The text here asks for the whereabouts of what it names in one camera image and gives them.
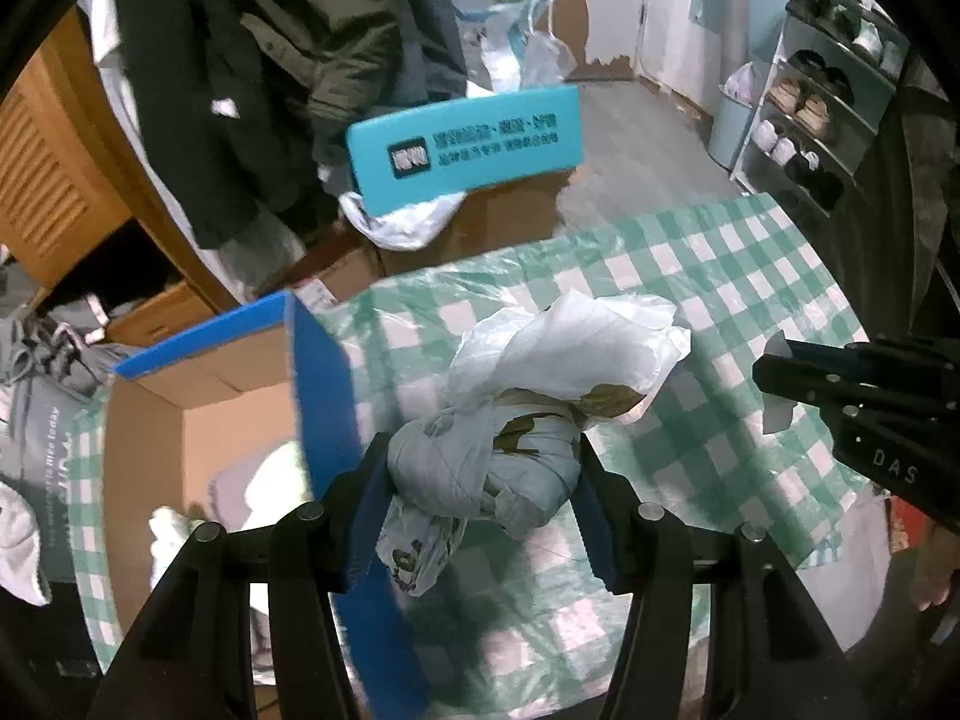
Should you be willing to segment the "person's right hand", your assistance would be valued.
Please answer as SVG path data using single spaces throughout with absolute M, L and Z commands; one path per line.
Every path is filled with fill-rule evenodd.
M 933 523 L 916 561 L 910 595 L 914 606 L 924 611 L 949 598 L 952 575 L 960 564 L 960 539 L 947 528 Z

